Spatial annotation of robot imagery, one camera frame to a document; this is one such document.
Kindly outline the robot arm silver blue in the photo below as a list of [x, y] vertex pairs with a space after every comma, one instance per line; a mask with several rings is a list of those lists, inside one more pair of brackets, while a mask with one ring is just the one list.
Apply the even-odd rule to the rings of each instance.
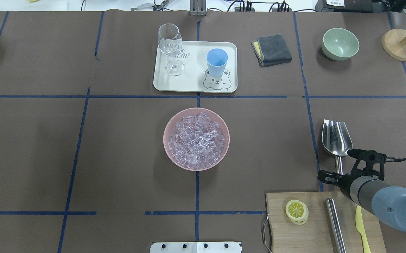
[[406, 232], [406, 187], [384, 181], [384, 164], [401, 162], [374, 150], [351, 149], [356, 162], [350, 173], [319, 171], [318, 180], [338, 186], [344, 196], [374, 214], [381, 222]]

